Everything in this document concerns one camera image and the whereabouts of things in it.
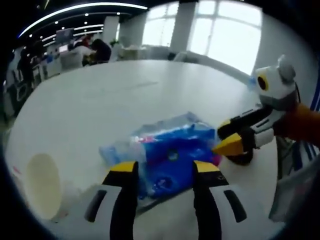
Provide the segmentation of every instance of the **window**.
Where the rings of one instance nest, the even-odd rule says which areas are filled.
[[[174,33],[179,3],[152,8],[144,26],[142,44],[169,47]]]
[[[261,9],[227,0],[198,3],[188,50],[208,56],[248,75],[261,39]]]
[[[119,40],[119,32],[120,32],[120,23],[118,23],[118,26],[116,27],[115,40]]]

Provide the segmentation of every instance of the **white tabletop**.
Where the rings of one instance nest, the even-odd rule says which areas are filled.
[[[257,101],[243,83],[198,64],[141,60],[80,68],[35,89],[11,130],[6,161],[23,174],[32,156],[49,154],[60,176],[85,190],[106,175],[99,146],[124,138],[143,124],[187,112],[216,128]],[[252,194],[265,213],[270,212],[278,174],[275,140],[255,151],[249,166],[224,159],[219,167],[231,184]],[[139,216],[135,234],[147,235],[146,229],[153,233],[178,229],[172,221],[190,225],[181,225],[179,234],[197,235],[191,191]]]

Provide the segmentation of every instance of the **ceiling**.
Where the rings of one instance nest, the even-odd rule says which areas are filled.
[[[180,0],[180,2],[194,2],[195,0]],[[245,0],[246,3],[262,7],[263,11],[280,21],[294,28],[296,32],[304,36],[309,42],[314,41],[312,31],[310,29],[317,26],[313,19],[319,15],[315,7],[317,0]],[[78,28],[85,25],[103,24],[106,16],[115,16],[117,12],[120,14],[120,22],[127,18],[143,13],[146,10],[124,7],[124,6],[93,6],[74,9],[53,16],[31,28],[20,38],[18,35],[30,24],[38,19],[67,7],[96,2],[119,2],[127,4],[135,4],[152,8],[172,0],[8,0],[7,13],[2,14],[1,22],[4,31],[7,34],[9,49],[18,46],[28,45],[40,39],[40,36],[46,38],[56,33],[62,27]],[[90,30],[100,30],[101,28],[92,28]]]

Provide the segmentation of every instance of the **desk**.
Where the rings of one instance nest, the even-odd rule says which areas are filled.
[[[188,111],[216,128],[256,102],[258,97],[240,81],[198,64],[140,60],[79,68],[35,89],[11,130],[6,161],[23,174],[32,156],[47,153],[62,178],[85,190],[106,175],[99,146],[126,137],[142,124]],[[220,168],[230,183],[252,193],[269,213],[278,174],[275,140],[254,152],[250,166],[224,159]],[[191,238],[198,231],[192,191],[137,217],[134,234],[144,239],[148,232],[173,228],[196,239]]]

